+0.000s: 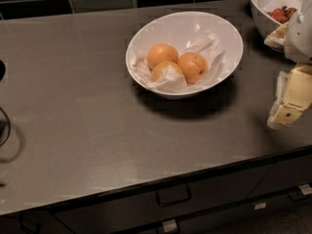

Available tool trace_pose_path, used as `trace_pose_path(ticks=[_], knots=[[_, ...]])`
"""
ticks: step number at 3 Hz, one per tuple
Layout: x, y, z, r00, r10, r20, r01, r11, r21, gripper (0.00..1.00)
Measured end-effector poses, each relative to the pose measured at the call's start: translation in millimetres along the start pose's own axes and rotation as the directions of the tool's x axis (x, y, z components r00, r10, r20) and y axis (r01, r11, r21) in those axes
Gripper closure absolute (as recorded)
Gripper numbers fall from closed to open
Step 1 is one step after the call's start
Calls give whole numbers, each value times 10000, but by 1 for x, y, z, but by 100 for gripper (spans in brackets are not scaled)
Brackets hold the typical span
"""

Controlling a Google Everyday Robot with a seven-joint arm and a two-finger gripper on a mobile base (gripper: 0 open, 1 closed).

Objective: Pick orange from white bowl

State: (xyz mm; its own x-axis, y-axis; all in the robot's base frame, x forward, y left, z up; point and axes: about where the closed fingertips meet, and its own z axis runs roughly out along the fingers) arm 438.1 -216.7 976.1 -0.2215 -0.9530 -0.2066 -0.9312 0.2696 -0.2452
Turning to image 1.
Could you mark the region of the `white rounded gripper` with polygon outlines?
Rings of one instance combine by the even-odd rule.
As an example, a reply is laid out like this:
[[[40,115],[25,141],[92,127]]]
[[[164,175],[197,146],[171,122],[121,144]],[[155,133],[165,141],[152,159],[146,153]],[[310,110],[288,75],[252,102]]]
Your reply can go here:
[[[280,72],[276,100],[267,120],[269,128],[282,130],[294,124],[312,104],[312,0],[304,0],[289,24],[277,27],[266,36],[264,44],[285,49],[286,58],[297,62],[289,73]]]

